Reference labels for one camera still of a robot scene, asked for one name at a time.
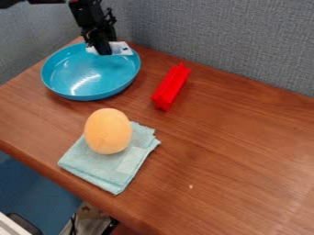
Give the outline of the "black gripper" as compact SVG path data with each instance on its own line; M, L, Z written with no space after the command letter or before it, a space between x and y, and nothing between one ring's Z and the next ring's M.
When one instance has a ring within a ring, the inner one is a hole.
M112 9L102 8L102 0L70 0L68 6L87 45L95 46L99 55L111 55L110 41L118 40Z

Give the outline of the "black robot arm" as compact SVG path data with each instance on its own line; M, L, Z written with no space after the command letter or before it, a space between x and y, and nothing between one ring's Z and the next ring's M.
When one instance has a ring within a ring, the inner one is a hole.
M112 55L111 42L118 41L116 17L110 7L102 8L102 0L0 0L0 9L8 9L20 2L31 5L67 4L82 29L86 46L94 47L99 55Z

